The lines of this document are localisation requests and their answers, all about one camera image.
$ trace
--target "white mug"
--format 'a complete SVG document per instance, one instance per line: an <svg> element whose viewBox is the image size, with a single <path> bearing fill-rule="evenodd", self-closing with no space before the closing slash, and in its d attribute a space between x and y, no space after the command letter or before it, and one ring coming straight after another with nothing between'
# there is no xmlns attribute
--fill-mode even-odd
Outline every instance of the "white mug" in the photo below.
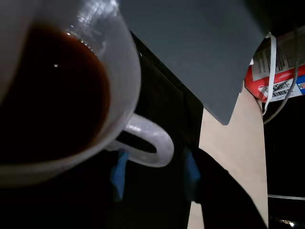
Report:
<svg viewBox="0 0 305 229"><path fill-rule="evenodd" d="M65 158L29 164L0 165L0 187L37 184L87 160L102 149L125 148L129 159L149 167L166 166L173 157L169 135L157 124L134 114L141 87L138 55L117 3L113 0L49 0L35 20L52 24L88 45L106 69L110 85L110 107L97 140L89 148ZM156 148L143 152L115 140L122 130Z"/></svg>

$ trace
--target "mug rim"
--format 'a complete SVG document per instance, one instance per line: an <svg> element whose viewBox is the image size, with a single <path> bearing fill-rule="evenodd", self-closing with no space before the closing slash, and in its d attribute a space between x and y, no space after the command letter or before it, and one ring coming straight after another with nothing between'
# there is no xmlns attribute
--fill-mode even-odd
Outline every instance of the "mug rim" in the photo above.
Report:
<svg viewBox="0 0 305 229"><path fill-rule="evenodd" d="M128 38L130 40L130 43L134 46L134 49L132 49L133 55L138 56L136 46L133 42L132 36L125 24L125 21L122 18L122 15L118 12L116 15L116 19L118 19L119 23L122 24L122 28L125 30L128 34ZM84 151L78 152L76 154L59 158L56 160L49 160L49 161L41 161L41 162L34 162L34 163L22 163L22 164L0 164L0 175L14 175L14 174L20 174L20 173L35 173L35 172L47 172L50 170L55 170L59 168L70 168L73 166L76 166L83 161L87 160L88 158L94 156L101 150L105 148L111 141L113 141L120 132L124 129L124 127L127 125L129 120L131 119L131 116L133 115L133 112L136 108L139 96L140 96L140 89L141 89L141 67L140 63L137 62L137 68L139 71L137 83L135 83L135 92L136 98L132 102L132 106L129 110L125 111L120 118L117 120L117 126L113 127L114 130L110 132L101 142L98 142L96 145L93 145Z"/></svg>

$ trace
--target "barcode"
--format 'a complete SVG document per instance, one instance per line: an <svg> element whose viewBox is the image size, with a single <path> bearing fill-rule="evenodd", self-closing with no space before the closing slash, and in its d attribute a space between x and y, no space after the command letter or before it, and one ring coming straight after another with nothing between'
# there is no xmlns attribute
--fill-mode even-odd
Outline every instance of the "barcode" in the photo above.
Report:
<svg viewBox="0 0 305 229"><path fill-rule="evenodd" d="M277 83L277 84L273 85L273 91L276 92L276 91L286 89L289 87L290 87L290 85L288 84L288 80L287 80L287 81L284 81L283 83Z"/></svg>
<svg viewBox="0 0 305 229"><path fill-rule="evenodd" d="M305 83L299 83L298 86L300 89L305 89Z"/></svg>
<svg viewBox="0 0 305 229"><path fill-rule="evenodd" d="M288 93L288 90L283 90L283 91L280 91L280 92L274 92L272 94L272 97L277 97L277 96L281 96L281 95L284 95L284 94L287 94Z"/></svg>

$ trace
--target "dark liquid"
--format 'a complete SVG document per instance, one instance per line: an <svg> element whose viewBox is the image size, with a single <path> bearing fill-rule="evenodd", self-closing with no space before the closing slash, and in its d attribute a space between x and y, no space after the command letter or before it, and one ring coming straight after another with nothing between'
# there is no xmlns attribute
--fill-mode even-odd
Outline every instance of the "dark liquid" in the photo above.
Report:
<svg viewBox="0 0 305 229"><path fill-rule="evenodd" d="M0 164L55 160L87 148L105 121L109 84L79 40L34 26L0 109Z"/></svg>

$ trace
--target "white strap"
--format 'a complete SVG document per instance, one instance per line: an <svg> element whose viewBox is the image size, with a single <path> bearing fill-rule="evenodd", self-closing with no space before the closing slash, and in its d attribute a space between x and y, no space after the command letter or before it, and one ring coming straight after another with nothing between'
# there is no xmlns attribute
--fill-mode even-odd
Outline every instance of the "white strap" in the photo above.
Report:
<svg viewBox="0 0 305 229"><path fill-rule="evenodd" d="M271 39L271 57L270 57L270 76L269 76L269 85L268 85L268 98L265 104L265 111L263 115L267 111L267 106L272 99L273 94L273 84L275 81L275 67L276 67L276 38L270 32L267 36L270 36Z"/></svg>

